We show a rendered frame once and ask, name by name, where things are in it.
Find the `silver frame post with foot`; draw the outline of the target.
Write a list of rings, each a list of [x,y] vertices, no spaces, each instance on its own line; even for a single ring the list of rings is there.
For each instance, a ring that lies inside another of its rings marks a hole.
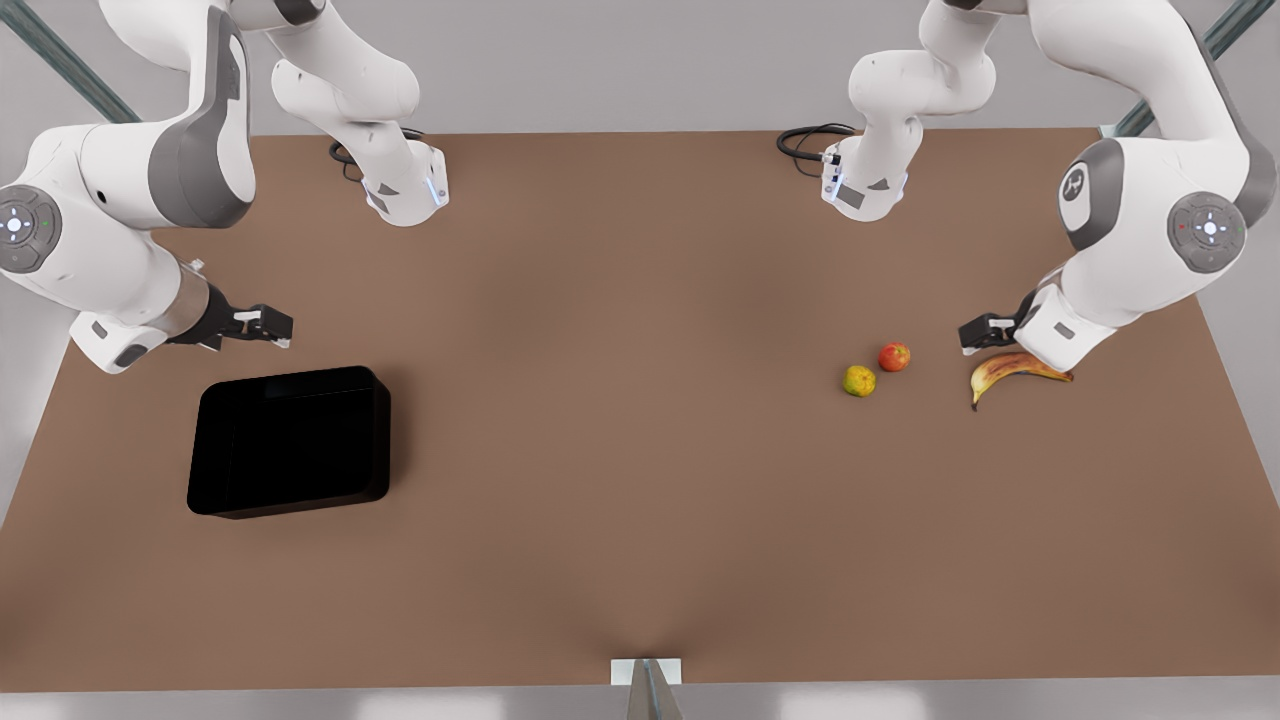
[[[626,720],[684,720],[672,691],[682,670],[681,659],[612,659],[611,684],[628,687]]]

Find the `black storage box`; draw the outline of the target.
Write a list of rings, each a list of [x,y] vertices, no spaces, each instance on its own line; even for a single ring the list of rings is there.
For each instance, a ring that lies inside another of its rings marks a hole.
[[[390,391],[366,366],[212,384],[198,404],[187,507],[248,519],[379,501],[390,416]]]

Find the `spotted yellow banana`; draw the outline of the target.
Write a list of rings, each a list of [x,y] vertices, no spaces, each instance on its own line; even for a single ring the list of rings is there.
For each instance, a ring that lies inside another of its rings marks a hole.
[[[983,393],[1012,375],[1036,375],[1051,380],[1073,382],[1071,372],[1060,372],[1028,352],[997,354],[982,361],[972,373],[972,410],[975,413]]]

